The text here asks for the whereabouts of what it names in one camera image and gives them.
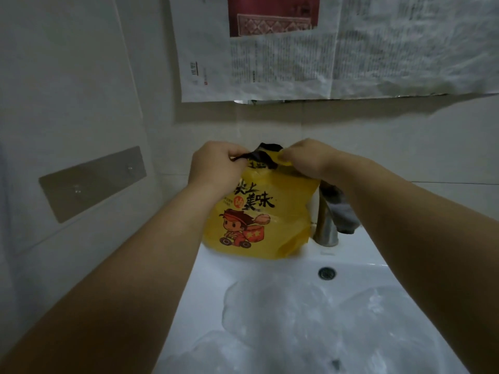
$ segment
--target forearm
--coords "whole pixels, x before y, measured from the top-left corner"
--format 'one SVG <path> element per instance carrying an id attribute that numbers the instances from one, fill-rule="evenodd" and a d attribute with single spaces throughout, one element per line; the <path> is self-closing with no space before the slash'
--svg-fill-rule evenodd
<path id="1" fill-rule="evenodd" d="M 397 279 L 470 369 L 499 353 L 499 223 L 365 158 L 332 160 L 346 194 Z"/>
<path id="2" fill-rule="evenodd" d="M 187 187 L 62 298 L 1 372 L 150 372 L 216 199 Z"/>

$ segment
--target hand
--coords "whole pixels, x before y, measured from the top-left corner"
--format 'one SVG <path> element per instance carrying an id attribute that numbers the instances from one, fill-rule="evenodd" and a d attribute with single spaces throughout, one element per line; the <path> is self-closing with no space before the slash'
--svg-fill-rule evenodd
<path id="1" fill-rule="evenodd" d="M 305 176 L 326 180 L 336 159 L 344 156 L 349 154 L 308 138 L 282 150 L 279 158 L 291 162 Z"/>
<path id="2" fill-rule="evenodd" d="M 194 152 L 189 173 L 189 185 L 209 190 L 216 200 L 222 199 L 238 185 L 247 160 L 231 161 L 231 157 L 249 152 L 228 142 L 207 142 Z"/>

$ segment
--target faucet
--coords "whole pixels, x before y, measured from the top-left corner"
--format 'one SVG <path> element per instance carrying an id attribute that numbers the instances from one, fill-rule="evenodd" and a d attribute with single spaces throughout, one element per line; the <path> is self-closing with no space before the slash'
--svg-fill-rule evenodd
<path id="1" fill-rule="evenodd" d="M 345 194 L 334 185 L 322 181 L 319 186 L 319 213 L 313 239 L 323 247 L 338 245 L 338 232 L 352 234 L 360 220 L 346 200 Z"/>

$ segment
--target newspaper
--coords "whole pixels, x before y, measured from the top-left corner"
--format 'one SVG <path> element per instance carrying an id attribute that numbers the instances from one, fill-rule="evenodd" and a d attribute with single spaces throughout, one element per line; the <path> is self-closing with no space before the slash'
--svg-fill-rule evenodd
<path id="1" fill-rule="evenodd" d="M 183 102 L 499 90 L 499 0 L 170 4 Z"/>

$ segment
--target cartoon delivery character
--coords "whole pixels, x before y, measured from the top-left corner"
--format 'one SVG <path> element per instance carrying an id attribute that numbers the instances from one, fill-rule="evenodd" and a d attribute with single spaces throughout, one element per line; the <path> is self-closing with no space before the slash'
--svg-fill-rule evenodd
<path id="1" fill-rule="evenodd" d="M 224 237 L 220 238 L 220 242 L 223 245 L 234 245 L 242 248 L 250 248 L 251 243 L 263 240 L 263 225 L 269 224 L 271 221 L 271 217 L 266 214 L 260 214 L 253 219 L 244 211 L 236 211 L 231 208 L 219 216 L 224 217 L 224 228 L 227 230 Z"/>

